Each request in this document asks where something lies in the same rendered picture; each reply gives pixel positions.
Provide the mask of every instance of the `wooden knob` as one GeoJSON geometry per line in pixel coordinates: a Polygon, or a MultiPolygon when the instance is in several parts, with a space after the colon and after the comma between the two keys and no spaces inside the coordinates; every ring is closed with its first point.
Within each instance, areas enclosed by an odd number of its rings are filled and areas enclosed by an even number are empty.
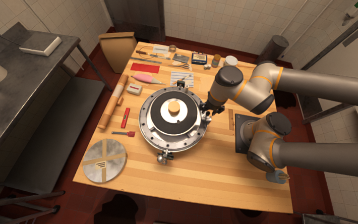
{"type": "Polygon", "coordinates": [[[179,105],[178,102],[172,101],[168,104],[168,111],[169,114],[171,114],[172,116],[179,114],[180,110],[181,110],[181,106],[179,105]]]}

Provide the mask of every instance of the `rolling pin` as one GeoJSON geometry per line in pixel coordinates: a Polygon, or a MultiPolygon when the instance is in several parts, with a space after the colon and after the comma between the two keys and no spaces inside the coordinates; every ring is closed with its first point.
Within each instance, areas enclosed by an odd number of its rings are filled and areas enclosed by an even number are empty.
{"type": "Polygon", "coordinates": [[[108,100],[107,106],[103,111],[103,114],[99,120],[99,124],[97,125],[98,128],[105,129],[108,122],[110,121],[112,112],[117,105],[118,98],[121,96],[123,92],[125,83],[127,82],[129,76],[127,74],[122,74],[121,78],[118,80],[118,84],[112,93],[110,100],[108,100]]]}

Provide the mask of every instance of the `red utility knife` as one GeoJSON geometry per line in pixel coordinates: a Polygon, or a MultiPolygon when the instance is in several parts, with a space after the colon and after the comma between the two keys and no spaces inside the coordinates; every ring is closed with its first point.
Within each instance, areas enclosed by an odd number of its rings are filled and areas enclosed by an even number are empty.
{"type": "Polygon", "coordinates": [[[121,123],[121,128],[125,128],[125,126],[127,125],[129,110],[130,110],[130,108],[128,108],[128,107],[127,107],[127,109],[125,110],[123,122],[121,123]]]}

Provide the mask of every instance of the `scissors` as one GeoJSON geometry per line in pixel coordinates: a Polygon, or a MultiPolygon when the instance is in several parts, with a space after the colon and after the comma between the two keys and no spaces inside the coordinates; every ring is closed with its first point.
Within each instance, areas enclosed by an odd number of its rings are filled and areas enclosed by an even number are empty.
{"type": "Polygon", "coordinates": [[[184,65],[172,66],[172,67],[181,67],[181,68],[184,68],[184,69],[188,69],[188,68],[190,68],[190,65],[189,64],[184,64],[184,65]]]}

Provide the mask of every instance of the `white lid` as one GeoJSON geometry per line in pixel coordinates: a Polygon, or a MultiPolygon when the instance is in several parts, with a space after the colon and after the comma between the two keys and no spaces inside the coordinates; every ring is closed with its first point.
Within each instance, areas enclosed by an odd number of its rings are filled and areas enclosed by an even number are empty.
{"type": "Polygon", "coordinates": [[[231,66],[236,66],[238,63],[238,60],[234,56],[227,56],[225,59],[226,63],[231,66]]]}

